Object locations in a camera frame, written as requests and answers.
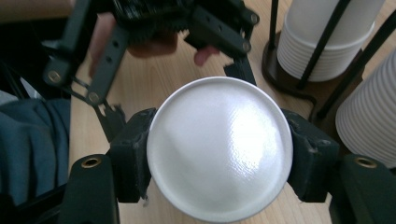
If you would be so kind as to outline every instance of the brass insert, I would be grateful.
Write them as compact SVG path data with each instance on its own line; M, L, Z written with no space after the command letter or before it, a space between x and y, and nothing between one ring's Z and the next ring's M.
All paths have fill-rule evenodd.
M369 159L366 159L366 158L363 158L363 157L356 158L355 162L358 165L360 165L360 166L363 166L363 167L366 167L366 168L371 168L371 169L374 169L377 166L375 161L372 161L372 160L369 160Z
M81 164L81 166L83 168L92 168L92 167L99 165L101 162L102 162L102 160L100 158L92 157L92 158L88 158L87 160L85 160Z

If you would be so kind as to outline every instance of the wooden table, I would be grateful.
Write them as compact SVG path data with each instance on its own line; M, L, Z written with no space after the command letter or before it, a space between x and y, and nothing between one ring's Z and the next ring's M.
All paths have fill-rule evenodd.
M290 2L290 0L279 2L277 30L282 27L283 17ZM256 11L261 18L253 32L252 51L248 55L258 87L267 92L280 107L295 111L307 118L312 108L309 102L277 91L262 77L262 51L268 41L271 1L246 0L245 4ZM377 17L375 31L395 8L396 2L386 1ZM210 58L203 67L196 66L192 59L195 49L182 40L184 35L180 34L177 52L170 56L141 60L125 54L107 99L112 105L120 104L127 119L140 110L158 108L171 93L195 79L224 76L222 67L230 63L231 59L220 55ZM396 38L390 37L367 64L363 77L369 76L395 46ZM90 59L87 58L78 72L78 76L82 79L89 80L87 78L89 63ZM70 166L81 157L106 153L108 149L109 144L93 109L78 99L72 99ZM148 188L148 196L147 207L143 207L142 202L120 204L121 223L202 223L184 215L170 204L161 195L153 180ZM329 195L326 203L302 203L289 184L286 184L276 200L267 208L256 216L238 223L331 223L328 211L330 199Z

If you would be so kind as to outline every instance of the stacked paper cup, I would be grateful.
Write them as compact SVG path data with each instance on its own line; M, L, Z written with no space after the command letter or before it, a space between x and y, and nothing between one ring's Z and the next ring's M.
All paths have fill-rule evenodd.
M396 167L396 50L349 95L337 110L335 125L356 154Z
M293 0L285 15L277 58L282 68L301 78L339 0ZM374 28L385 0L350 1L323 50L309 81L341 75Z

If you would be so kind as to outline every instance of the metal screw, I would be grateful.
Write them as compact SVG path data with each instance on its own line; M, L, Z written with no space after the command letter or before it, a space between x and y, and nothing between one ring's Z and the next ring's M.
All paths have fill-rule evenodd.
M90 99L90 101L94 104L99 102L99 96L96 92L92 91L90 93L88 93L88 98Z
M99 165L101 162L102 162L102 160L100 158L92 157L92 158L88 158L87 160L82 162L81 166L83 168L92 168L92 167Z
M366 158L363 158L363 157L356 158L355 162L358 165L360 165L360 166L363 166L363 167L366 167L366 168L371 168L371 169L376 168L376 166L377 166L375 161L372 161L372 160L369 160L369 159L366 159Z
M55 71L49 71L47 74L49 80L53 83L58 83L61 81L61 75L59 75L57 72Z
M256 24L259 21L259 18L257 17L256 14L251 14L250 16L251 21Z
M248 42L243 43L242 49L246 52L250 51L250 44Z

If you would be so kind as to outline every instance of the person's finger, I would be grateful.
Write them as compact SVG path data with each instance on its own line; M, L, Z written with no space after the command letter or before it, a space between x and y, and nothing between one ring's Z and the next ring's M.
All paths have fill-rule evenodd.
M115 25L116 20L114 19L112 13L103 13L98 15L90 44L90 54L92 57L92 63L90 67L91 77L95 73L96 66L99 64L99 60L102 57L102 54L106 48L106 43L110 38Z
M207 46L203 49L198 49L198 51L194 55L194 62L196 65L202 66L206 63L210 55L219 53L220 51L213 46Z
M150 40L132 45L128 51L138 58L149 58L174 53L177 49L177 34L160 31Z

